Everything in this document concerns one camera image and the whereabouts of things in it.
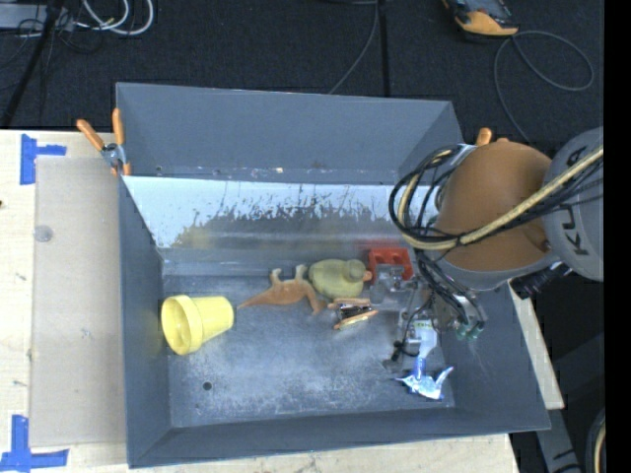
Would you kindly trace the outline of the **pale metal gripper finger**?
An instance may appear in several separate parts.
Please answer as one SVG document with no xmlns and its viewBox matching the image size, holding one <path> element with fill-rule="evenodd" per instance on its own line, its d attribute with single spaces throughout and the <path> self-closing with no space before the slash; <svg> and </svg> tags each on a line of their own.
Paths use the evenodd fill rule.
<svg viewBox="0 0 631 473">
<path fill-rule="evenodd" d="M 377 266 L 377 283 L 385 289 L 416 289 L 417 279 L 412 275 L 403 278 L 405 268 L 402 265 L 381 264 Z"/>
<path fill-rule="evenodd" d="M 373 286 L 369 291 L 369 300 L 374 309 L 394 312 L 412 311 L 423 303 L 420 289 L 391 290 L 383 286 Z"/>
</svg>

